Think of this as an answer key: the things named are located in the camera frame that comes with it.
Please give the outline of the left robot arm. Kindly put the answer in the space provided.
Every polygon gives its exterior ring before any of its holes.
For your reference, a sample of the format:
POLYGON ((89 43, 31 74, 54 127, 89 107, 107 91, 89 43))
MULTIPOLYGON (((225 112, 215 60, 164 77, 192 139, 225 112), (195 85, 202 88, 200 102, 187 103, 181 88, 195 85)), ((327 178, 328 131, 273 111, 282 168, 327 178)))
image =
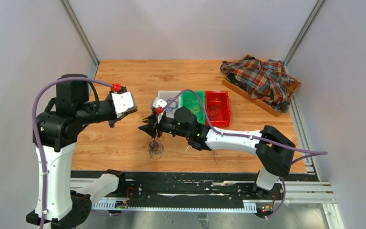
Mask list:
POLYGON ((33 143, 39 163, 36 208, 26 221, 40 229, 73 229, 84 223, 94 204, 108 194, 128 197, 125 174, 109 169, 86 186, 71 189, 71 162, 79 134, 89 125, 110 127, 136 112, 125 86, 83 74, 61 76, 43 87, 32 106, 33 143))

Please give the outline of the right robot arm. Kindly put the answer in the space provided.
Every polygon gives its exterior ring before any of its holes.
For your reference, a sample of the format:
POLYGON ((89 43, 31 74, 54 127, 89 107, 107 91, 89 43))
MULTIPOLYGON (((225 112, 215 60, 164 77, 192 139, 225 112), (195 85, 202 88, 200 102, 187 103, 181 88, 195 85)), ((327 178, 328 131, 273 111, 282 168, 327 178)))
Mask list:
POLYGON ((152 138, 163 133, 184 137, 199 151, 234 150, 257 156, 263 167, 253 191, 260 199, 271 195, 275 182, 289 175, 295 152, 294 143, 273 126, 256 131, 220 129, 199 123, 186 107, 177 109, 172 118, 154 112, 139 129, 152 138))

